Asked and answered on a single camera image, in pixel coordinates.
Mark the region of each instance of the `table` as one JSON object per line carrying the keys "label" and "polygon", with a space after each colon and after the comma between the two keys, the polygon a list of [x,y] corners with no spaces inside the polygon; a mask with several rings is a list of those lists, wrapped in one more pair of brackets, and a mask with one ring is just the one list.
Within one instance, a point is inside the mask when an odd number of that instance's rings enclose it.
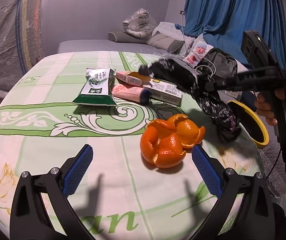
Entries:
{"label": "table", "polygon": [[[41,60],[13,87],[0,105],[0,229],[7,236],[20,174],[60,167],[86,143],[94,158],[68,200],[96,239],[181,239],[193,234],[216,197],[208,192],[190,153],[168,170],[142,160],[139,140],[155,118],[186,113],[206,127],[203,147],[224,167],[244,175],[262,172],[248,133],[243,129],[235,142],[222,145],[215,126],[187,94],[181,107],[121,99],[115,108],[71,104],[86,82],[87,67],[137,70],[159,58],[108,51],[57,54]],[[222,231],[230,228],[241,200],[239,195]],[[46,194],[43,201],[55,229],[62,232]]]}

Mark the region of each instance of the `yellow ring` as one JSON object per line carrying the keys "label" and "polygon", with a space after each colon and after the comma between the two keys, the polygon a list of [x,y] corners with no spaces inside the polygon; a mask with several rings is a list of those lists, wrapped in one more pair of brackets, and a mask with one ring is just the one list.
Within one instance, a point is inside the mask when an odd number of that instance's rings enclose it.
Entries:
{"label": "yellow ring", "polygon": [[260,127],[260,129],[263,133],[264,141],[258,142],[256,140],[254,140],[253,138],[252,138],[252,140],[259,149],[263,149],[270,142],[270,136],[268,135],[268,131],[267,131],[265,125],[263,124],[262,120],[259,119],[257,114],[255,114],[250,108],[248,108],[246,105],[242,104],[241,102],[236,101],[236,100],[231,100],[231,101],[228,101],[227,104],[229,104],[230,102],[236,103],[237,105],[244,108],[245,112],[248,113],[256,121],[256,123],[258,124],[258,126]]}

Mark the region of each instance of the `silver screw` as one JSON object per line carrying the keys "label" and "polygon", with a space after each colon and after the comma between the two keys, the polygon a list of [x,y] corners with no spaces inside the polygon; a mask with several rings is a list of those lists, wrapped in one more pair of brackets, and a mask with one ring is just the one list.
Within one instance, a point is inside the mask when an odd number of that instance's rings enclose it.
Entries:
{"label": "silver screw", "polygon": [[263,178],[263,174],[261,174],[260,172],[257,172],[256,173],[256,177],[259,178],[259,179],[262,179]]}
{"label": "silver screw", "polygon": [[28,176],[29,172],[28,171],[24,171],[22,172],[21,176],[22,178],[26,178]]}
{"label": "silver screw", "polygon": [[233,170],[232,168],[227,168],[227,169],[226,169],[226,173],[227,173],[228,175],[233,175],[233,174],[234,174],[234,170]]}
{"label": "silver screw", "polygon": [[53,168],[51,169],[52,174],[57,174],[59,172],[59,168]]}

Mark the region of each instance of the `pink bottle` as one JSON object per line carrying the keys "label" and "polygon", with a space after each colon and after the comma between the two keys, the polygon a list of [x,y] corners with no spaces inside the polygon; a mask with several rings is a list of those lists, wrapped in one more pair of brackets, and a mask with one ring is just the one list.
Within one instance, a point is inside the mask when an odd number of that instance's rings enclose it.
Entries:
{"label": "pink bottle", "polygon": [[113,87],[112,94],[115,97],[127,99],[145,105],[150,102],[150,90],[132,87],[130,85],[117,84]]}

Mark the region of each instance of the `baby hat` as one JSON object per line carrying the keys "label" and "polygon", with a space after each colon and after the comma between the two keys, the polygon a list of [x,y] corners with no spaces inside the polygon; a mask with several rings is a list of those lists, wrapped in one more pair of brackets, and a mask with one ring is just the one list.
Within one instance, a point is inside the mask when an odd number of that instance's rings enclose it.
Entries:
{"label": "baby hat", "polygon": [[199,42],[196,44],[196,48],[198,48],[198,47],[203,48],[203,49],[206,50],[206,43],[203,42],[203,41],[199,41]]}

